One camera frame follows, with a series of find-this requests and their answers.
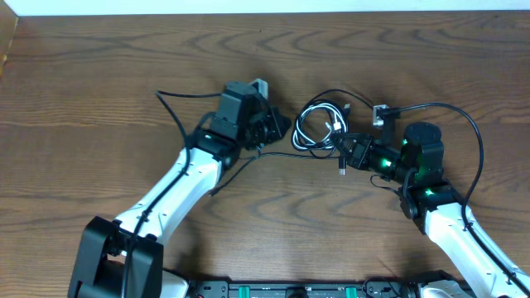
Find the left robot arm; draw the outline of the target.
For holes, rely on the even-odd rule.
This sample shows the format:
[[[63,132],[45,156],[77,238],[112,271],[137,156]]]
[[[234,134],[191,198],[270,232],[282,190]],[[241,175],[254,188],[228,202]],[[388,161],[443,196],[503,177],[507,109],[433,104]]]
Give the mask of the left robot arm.
[[[239,160],[284,138],[291,125],[268,100],[268,84],[230,81],[216,111],[185,133],[170,170],[113,220],[84,228],[70,279],[70,297],[184,297],[188,281],[163,267],[164,247],[185,216]]]

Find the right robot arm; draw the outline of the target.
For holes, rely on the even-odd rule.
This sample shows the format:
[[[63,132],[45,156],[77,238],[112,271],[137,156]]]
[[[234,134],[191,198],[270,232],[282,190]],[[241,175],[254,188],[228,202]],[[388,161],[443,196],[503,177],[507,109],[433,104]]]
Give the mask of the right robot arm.
[[[395,150],[365,133],[337,132],[332,144],[347,166],[400,184],[405,216],[453,262],[478,297],[527,297],[529,275],[479,225],[465,198],[444,178],[441,130],[412,123]]]

